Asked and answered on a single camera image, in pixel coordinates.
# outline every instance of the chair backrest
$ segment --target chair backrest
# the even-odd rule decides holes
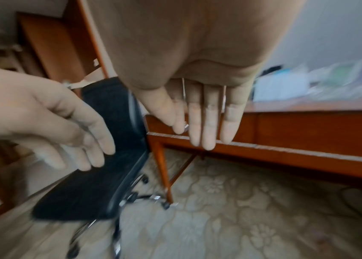
[[[138,101],[118,77],[84,87],[82,96],[104,118],[113,135],[117,152],[148,148],[147,132]]]

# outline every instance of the chair seat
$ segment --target chair seat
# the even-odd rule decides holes
[[[119,203],[148,159],[144,149],[119,151],[105,165],[71,173],[42,197],[33,209],[36,219],[92,221],[119,215]]]

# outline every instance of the floor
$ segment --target floor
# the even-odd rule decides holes
[[[176,172],[188,154],[167,151]],[[161,191],[157,168],[140,192]],[[340,185],[206,158],[195,159],[172,190],[176,207],[127,206],[125,259],[362,259],[362,219],[338,198]],[[362,197],[351,190],[362,210]],[[62,259],[79,223],[35,222],[38,195],[0,217],[0,259]],[[78,259],[110,258],[110,222],[83,236]]]

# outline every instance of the desk leg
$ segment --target desk leg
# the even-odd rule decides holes
[[[159,173],[161,175],[162,184],[164,185],[167,195],[167,201],[173,203],[171,194],[171,183],[168,178],[167,164],[165,162],[164,146],[158,141],[149,141],[152,153],[154,154],[155,162],[158,165]]]

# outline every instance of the finger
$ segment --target finger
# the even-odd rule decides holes
[[[91,163],[82,148],[74,148],[66,145],[60,145],[65,152],[71,157],[76,164],[77,168],[81,171],[89,171],[91,169]]]
[[[115,153],[116,148],[113,136],[103,118],[73,92],[61,85],[53,84],[51,86],[38,87],[33,92],[36,99],[47,109],[61,117],[71,118],[87,127],[104,153]],[[60,137],[66,138],[66,134],[69,134],[69,132],[65,132]]]
[[[130,90],[150,114],[154,115],[168,126],[173,126],[175,124],[175,106],[165,87],[151,90],[130,87]]]
[[[188,104],[189,139],[191,144],[199,146],[201,142],[203,85],[185,79],[185,96]]]
[[[218,132],[218,120],[222,109],[220,101],[223,101],[223,87],[204,85],[203,87],[205,114],[202,130],[202,147],[212,150],[216,144]]]
[[[229,144],[239,128],[246,103],[252,89],[253,80],[236,87],[226,87],[225,113],[223,116],[220,140]]]
[[[93,135],[71,120],[43,109],[36,113],[35,119],[26,119],[25,128],[27,131],[45,137],[51,142],[84,148],[93,166],[104,165],[103,151]]]
[[[172,129],[176,134],[182,134],[185,130],[184,87],[182,79],[170,79],[165,88],[175,107],[176,116]]]
[[[60,153],[46,139],[42,137],[23,137],[12,140],[13,142],[31,149],[39,158],[43,159],[49,166],[56,169],[66,168]]]

